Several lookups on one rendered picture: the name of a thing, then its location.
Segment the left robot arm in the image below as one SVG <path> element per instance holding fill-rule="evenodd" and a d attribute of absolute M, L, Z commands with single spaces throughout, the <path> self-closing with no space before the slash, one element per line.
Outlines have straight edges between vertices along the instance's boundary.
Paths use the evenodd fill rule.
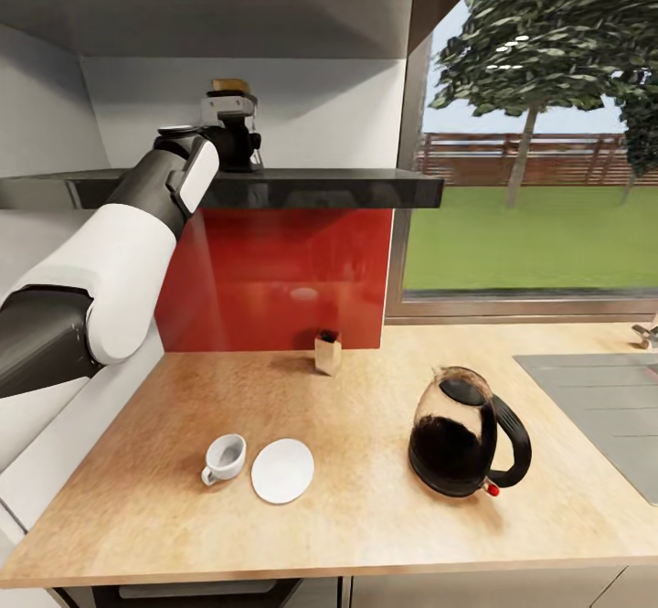
<path fill-rule="evenodd" d="M 170 257 L 219 166 L 260 150 L 240 96 L 199 100 L 200 126 L 160 128 L 74 236 L 0 301 L 0 474 L 105 366 L 143 345 Z"/>

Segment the coffee cup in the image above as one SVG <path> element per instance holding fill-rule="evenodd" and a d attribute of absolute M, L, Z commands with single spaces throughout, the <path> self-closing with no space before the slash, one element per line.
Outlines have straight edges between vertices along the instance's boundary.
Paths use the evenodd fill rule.
<path fill-rule="evenodd" d="M 202 473 L 206 485 L 218 479 L 228 480 L 242 468 L 246 458 L 246 443 L 237 434 L 226 434 L 216 439 L 208 448 L 207 467 Z"/>

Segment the bottle of coffee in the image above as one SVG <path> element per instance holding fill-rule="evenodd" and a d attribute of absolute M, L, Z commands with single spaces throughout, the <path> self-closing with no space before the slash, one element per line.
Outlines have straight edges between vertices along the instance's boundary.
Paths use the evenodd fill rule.
<path fill-rule="evenodd" d="M 213 91 L 207 92 L 207 97 L 240 96 L 249 99 L 254 106 L 254 113 L 250 117 L 224 118 L 221 121 L 225 128 L 249 127 L 249 133 L 255 133 L 255 120 L 257 116 L 257 98 L 250 94 L 250 87 L 244 80 L 213 80 Z M 251 157 L 231 158 L 225 164 L 219 166 L 220 172 L 225 173 L 250 173 L 264 169 L 259 149 L 253 152 Z"/>

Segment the electric kettle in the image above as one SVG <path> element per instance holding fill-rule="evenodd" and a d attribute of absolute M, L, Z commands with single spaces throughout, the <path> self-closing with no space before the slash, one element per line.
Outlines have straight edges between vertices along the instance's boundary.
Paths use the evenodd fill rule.
<path fill-rule="evenodd" d="M 529 434 L 511 407 L 475 371 L 434 366 L 434 379 L 419 401 L 409 440 L 409 460 L 437 493 L 470 496 L 486 486 L 490 495 L 519 483 L 532 458 Z M 514 464 L 493 470 L 498 424 L 513 444 Z"/>

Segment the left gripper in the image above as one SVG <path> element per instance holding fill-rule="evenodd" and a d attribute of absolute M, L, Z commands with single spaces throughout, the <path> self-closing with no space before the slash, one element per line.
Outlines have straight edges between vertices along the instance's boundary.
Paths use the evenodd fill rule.
<path fill-rule="evenodd" d="M 225 156 L 221 164 L 225 164 L 231 158 L 247 158 L 253 155 L 256 149 L 260 150 L 260 133 L 249 133 L 249 127 L 221 128 L 213 126 L 207 131 L 214 133 L 225 149 Z"/>

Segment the saucer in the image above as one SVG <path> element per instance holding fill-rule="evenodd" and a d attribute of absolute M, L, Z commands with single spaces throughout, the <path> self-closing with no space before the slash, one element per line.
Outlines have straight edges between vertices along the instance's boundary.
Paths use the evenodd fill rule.
<path fill-rule="evenodd" d="M 310 450 L 293 439 L 266 446 L 256 458 L 251 481 L 257 493 L 272 503 L 284 503 L 299 496 L 313 478 Z"/>

